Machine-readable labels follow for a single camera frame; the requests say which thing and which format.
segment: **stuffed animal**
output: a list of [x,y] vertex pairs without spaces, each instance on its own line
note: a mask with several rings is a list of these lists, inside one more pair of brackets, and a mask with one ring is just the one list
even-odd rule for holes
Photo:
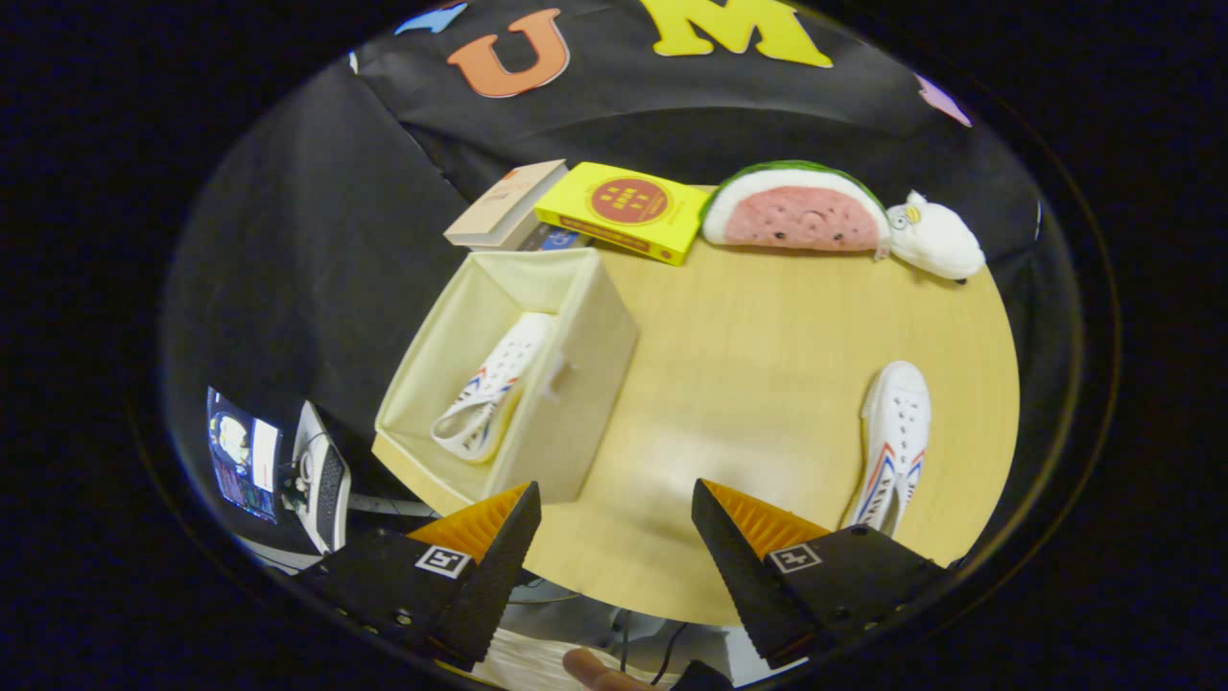
[[964,282],[985,265],[985,253],[963,218],[942,204],[910,191],[907,203],[887,209],[890,250],[942,277]]
[[860,252],[889,239],[883,204],[865,184],[809,161],[738,171],[700,209],[700,223],[716,244]]

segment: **box handle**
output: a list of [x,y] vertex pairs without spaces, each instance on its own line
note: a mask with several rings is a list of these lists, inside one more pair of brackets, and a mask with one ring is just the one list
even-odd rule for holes
[[554,361],[550,362],[549,369],[545,373],[545,387],[542,388],[542,398],[558,404],[559,389],[567,379],[567,372],[572,369],[575,369],[575,366],[569,363],[562,353],[555,353]]

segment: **wooden tabletop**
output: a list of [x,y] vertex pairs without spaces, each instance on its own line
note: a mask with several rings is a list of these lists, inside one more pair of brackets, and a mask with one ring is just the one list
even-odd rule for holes
[[[691,524],[695,479],[840,528],[865,466],[862,400],[896,360],[925,376],[933,422],[895,538],[939,565],[968,551],[1002,492],[1019,417],[989,270],[955,285],[895,258],[701,237],[682,266],[599,248],[640,340],[578,500],[543,507],[524,568],[648,615],[738,625]],[[427,503],[438,496],[398,466]]]

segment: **white sneaker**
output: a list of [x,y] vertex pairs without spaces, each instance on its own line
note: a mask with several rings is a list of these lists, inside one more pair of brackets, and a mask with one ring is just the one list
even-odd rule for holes
[[521,314],[447,412],[431,426],[431,439],[462,461],[489,461],[511,421],[521,376],[542,351],[553,324],[553,314]]
[[911,363],[890,363],[874,379],[861,409],[866,484],[845,525],[895,535],[921,480],[930,442],[930,390]]

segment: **fabric storage bin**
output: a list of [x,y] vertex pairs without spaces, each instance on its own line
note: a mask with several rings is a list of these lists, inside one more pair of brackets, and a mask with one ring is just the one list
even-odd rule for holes
[[[555,314],[495,458],[467,464],[431,425],[522,312]],[[538,481],[576,498],[631,361],[639,329],[598,252],[481,252],[465,258],[409,345],[376,416],[373,452],[441,513]]]

